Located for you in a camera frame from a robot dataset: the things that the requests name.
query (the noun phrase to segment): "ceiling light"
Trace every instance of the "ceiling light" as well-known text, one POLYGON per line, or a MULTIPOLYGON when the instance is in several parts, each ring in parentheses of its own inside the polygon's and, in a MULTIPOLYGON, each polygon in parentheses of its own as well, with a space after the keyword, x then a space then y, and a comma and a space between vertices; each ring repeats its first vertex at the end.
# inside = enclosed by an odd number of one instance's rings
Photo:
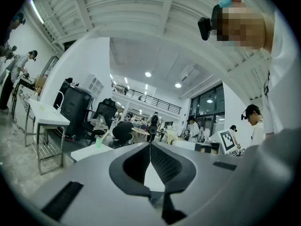
POLYGON ((33 1, 32 1, 32 0, 30 0, 30 4, 32 5, 32 8, 33 8, 33 10, 36 12, 36 14, 37 14, 37 16, 38 16, 39 20, 40 20, 40 21, 41 21, 41 23, 43 24, 43 23, 44 23, 44 21, 43 21, 43 19, 42 19, 41 15, 39 14, 39 12, 38 12, 38 10, 37 10, 37 8, 36 8, 36 6, 34 5, 34 3, 33 3, 33 1))

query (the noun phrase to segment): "office chair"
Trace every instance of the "office chair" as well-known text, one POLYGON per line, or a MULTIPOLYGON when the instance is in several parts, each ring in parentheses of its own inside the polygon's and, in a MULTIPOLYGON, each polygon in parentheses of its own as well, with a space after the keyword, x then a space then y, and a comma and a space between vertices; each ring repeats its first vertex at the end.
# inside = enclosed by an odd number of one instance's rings
MULTIPOLYGON (((103 130, 93 130, 94 126, 91 125, 89 121, 87 121, 88 113, 91 112, 91 110, 86 109, 86 117, 85 122, 83 122, 81 125, 82 127, 91 135, 88 135, 88 133, 84 137, 80 137, 79 140, 85 139, 90 140, 90 144, 92 142, 96 141, 95 136, 102 136, 105 134, 103 130)), ((104 101, 100 102, 98 104, 97 110, 92 117, 92 119, 96 119, 98 115, 102 115, 104 117, 105 123, 107 124, 108 128, 110 129, 110 126, 112 124, 112 118, 114 117, 115 113, 117 111, 117 107, 115 105, 115 101, 112 101, 111 99, 104 99, 104 101)))

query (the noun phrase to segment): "ceiling air conditioner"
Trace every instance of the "ceiling air conditioner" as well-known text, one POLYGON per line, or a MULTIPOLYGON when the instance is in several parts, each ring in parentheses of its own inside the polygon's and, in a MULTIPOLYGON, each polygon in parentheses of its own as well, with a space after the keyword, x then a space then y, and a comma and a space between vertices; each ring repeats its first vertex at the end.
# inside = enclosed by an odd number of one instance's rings
POLYGON ((187 65, 180 74, 180 80, 185 84, 190 84, 199 74, 194 65, 187 65))

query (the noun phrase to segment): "balcony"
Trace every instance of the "balcony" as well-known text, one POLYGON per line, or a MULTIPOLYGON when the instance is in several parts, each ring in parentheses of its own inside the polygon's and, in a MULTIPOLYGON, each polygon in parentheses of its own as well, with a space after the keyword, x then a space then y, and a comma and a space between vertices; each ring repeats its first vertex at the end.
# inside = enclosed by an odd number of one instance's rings
POLYGON ((152 96, 145 95, 139 91, 135 91, 133 89, 128 89, 121 85, 114 85, 114 84, 112 86, 112 90, 115 91, 116 93, 120 93, 122 95, 143 101, 143 102, 151 104, 151 105, 154 105, 160 109, 164 109, 164 110, 176 113, 176 114, 180 114, 181 107, 178 107, 178 106, 168 103, 166 101, 154 98, 152 96))

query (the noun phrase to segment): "railing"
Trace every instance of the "railing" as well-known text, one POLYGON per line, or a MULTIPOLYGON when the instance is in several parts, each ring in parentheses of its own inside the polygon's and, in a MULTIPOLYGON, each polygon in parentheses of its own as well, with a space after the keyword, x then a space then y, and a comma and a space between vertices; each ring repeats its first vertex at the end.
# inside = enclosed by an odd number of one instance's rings
POLYGON ((137 99, 137 100, 141 100, 141 101, 146 102, 148 104, 154 105, 158 108, 162 108, 162 109, 168 110, 170 112, 180 114, 181 107, 178 107, 176 105, 173 105, 173 104, 168 103, 168 102, 163 101, 163 100, 159 100, 159 99, 154 98, 152 96, 145 95, 145 94, 143 94, 141 92, 138 92, 138 91, 135 91, 133 89, 128 89, 128 88, 123 87, 121 85, 114 85, 113 84, 112 90, 115 91, 116 93, 120 93, 120 94, 123 94, 125 96, 131 97, 131 98, 134 98, 134 99, 137 99))

